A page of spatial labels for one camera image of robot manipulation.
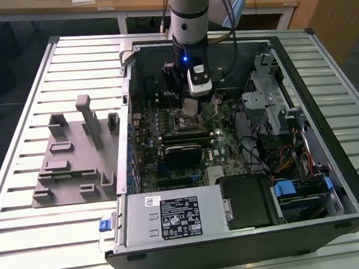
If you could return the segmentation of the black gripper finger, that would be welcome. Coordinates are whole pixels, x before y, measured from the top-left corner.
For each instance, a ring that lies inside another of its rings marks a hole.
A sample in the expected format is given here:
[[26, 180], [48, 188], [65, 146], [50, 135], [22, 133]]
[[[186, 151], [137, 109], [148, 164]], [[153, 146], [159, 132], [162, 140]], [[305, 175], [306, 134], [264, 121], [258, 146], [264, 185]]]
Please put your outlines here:
[[210, 117], [204, 113], [203, 108], [207, 106], [207, 104], [210, 102], [209, 96], [205, 95], [202, 97], [199, 97], [198, 99], [198, 122], [199, 123], [209, 123]]

